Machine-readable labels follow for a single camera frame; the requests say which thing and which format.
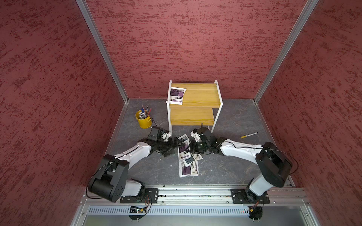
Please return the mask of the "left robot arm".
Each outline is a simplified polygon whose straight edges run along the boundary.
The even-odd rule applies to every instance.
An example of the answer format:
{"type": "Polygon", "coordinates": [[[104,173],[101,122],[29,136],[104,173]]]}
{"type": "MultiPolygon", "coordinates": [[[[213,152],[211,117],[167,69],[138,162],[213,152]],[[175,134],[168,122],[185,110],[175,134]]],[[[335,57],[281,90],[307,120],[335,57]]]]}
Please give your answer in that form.
{"type": "Polygon", "coordinates": [[[141,181],[129,179],[129,169],[153,152],[168,156],[182,144],[176,137],[168,138],[166,141],[142,139],[123,153],[103,156],[88,182],[86,194],[90,192],[97,195],[98,199],[103,198],[111,202],[126,196],[143,197],[146,193],[145,185],[141,181]]]}

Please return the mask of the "purple coffee bag bottom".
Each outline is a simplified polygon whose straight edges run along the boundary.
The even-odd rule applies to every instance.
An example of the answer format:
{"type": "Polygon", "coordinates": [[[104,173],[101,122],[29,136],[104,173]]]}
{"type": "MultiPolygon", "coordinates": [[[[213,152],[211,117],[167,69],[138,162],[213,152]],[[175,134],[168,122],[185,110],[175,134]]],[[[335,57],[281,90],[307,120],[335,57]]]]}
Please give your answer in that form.
{"type": "Polygon", "coordinates": [[[183,162],[179,163],[179,177],[184,178],[187,176],[198,176],[199,165],[198,162],[192,162],[189,166],[186,166],[183,162]]]}

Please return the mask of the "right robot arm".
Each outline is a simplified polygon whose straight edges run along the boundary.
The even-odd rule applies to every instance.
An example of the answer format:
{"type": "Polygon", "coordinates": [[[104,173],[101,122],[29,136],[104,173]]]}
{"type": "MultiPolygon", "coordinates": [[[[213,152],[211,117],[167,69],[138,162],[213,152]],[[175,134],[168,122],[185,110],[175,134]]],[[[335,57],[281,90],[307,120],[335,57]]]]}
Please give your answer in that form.
{"type": "Polygon", "coordinates": [[[260,175],[252,179],[245,189],[249,202],[258,201],[272,187],[284,187],[293,166],[291,160],[271,142],[249,145],[221,137],[210,141],[192,141],[187,149],[192,153],[209,152],[256,164],[260,175]]]}

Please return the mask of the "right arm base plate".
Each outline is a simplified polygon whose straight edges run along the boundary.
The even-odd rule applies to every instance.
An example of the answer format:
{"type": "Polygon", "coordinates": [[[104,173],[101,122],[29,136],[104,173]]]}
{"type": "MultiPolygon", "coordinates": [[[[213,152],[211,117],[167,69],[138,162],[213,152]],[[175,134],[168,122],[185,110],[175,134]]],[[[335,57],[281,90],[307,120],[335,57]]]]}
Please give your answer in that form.
{"type": "Polygon", "coordinates": [[[231,189],[231,198],[234,204],[270,204],[267,192],[256,195],[249,189],[231,189]]]}

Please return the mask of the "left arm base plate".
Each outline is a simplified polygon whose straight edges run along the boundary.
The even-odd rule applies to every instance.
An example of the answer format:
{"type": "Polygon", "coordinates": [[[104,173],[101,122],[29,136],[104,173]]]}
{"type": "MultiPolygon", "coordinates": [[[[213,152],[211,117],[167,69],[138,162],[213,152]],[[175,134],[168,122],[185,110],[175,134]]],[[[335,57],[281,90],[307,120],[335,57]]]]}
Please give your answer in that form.
{"type": "Polygon", "coordinates": [[[120,203],[134,203],[134,204],[149,204],[157,203],[158,200],[157,188],[145,188],[138,196],[124,196],[120,198],[120,203]]]}

